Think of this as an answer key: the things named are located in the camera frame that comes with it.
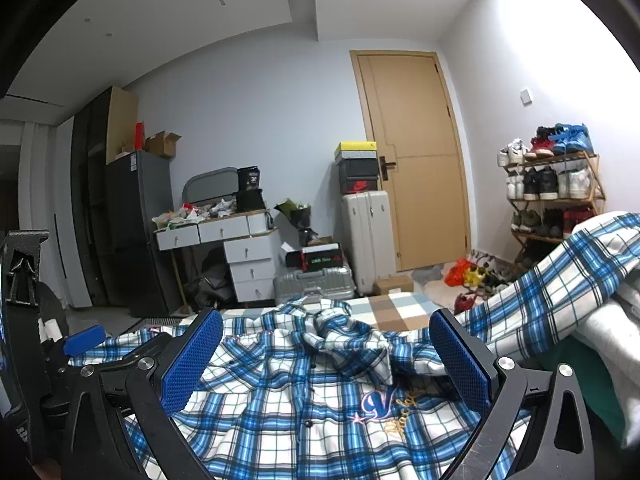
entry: white suitcase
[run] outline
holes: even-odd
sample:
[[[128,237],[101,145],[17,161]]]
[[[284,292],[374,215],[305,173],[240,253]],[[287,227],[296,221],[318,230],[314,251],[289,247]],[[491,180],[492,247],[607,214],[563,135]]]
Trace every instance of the white suitcase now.
[[[345,195],[342,213],[356,288],[360,294],[371,294],[377,278],[388,278],[396,273],[389,197],[386,191]]]

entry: door frame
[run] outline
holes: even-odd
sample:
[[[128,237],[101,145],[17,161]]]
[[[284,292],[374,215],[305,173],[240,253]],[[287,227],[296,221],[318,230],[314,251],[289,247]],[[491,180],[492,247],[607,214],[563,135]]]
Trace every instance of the door frame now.
[[[353,73],[356,77],[356,85],[358,87],[358,95],[360,97],[360,108],[362,109],[362,119],[364,121],[364,129],[367,135],[367,140],[375,140],[373,136],[373,126],[371,123],[371,115],[369,111],[369,102],[367,101],[367,94],[364,89],[364,81],[362,79],[362,70],[360,69],[360,56],[416,56],[416,57],[430,57],[436,65],[438,76],[440,77],[440,84],[444,91],[445,99],[447,101],[447,107],[449,107],[449,115],[451,117],[451,126],[453,127],[454,137],[456,139],[456,151],[458,152],[458,171],[460,178],[462,179],[462,195],[464,201],[465,211],[465,247],[466,252],[469,254],[471,251],[471,222],[469,218],[469,196],[466,191],[466,169],[465,163],[462,157],[462,146],[460,144],[460,133],[458,131],[458,125],[456,123],[456,114],[451,103],[451,96],[449,89],[447,88],[447,82],[444,78],[444,72],[438,59],[438,54],[435,52],[424,52],[420,50],[350,50],[351,63],[353,65]]]

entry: light switch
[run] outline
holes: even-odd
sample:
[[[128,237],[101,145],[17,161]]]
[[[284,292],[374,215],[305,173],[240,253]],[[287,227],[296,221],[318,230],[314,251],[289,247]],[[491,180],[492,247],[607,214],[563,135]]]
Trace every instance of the light switch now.
[[[528,106],[533,102],[531,92],[528,88],[525,88],[522,92],[520,92],[520,99],[522,100],[522,104],[525,106]]]

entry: green fabric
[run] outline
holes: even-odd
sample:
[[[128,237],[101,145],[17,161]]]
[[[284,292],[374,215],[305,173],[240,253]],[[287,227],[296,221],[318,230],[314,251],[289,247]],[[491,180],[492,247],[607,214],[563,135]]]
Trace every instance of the green fabric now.
[[[607,367],[595,350],[569,336],[539,355],[538,361],[549,371],[556,370],[560,363],[570,365],[578,377],[584,402],[601,418],[616,440],[622,441],[625,417]]]

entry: refrigerator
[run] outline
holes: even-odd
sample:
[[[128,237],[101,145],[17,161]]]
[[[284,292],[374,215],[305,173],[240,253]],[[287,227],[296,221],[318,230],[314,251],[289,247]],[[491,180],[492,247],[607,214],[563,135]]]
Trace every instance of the refrigerator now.
[[[373,282],[396,273],[396,251],[386,191],[342,197],[342,214],[360,294],[371,294]]]
[[[174,208],[169,159],[136,151],[106,167],[113,245],[110,297],[135,317],[162,317],[182,301],[169,251],[159,251],[152,218]]]

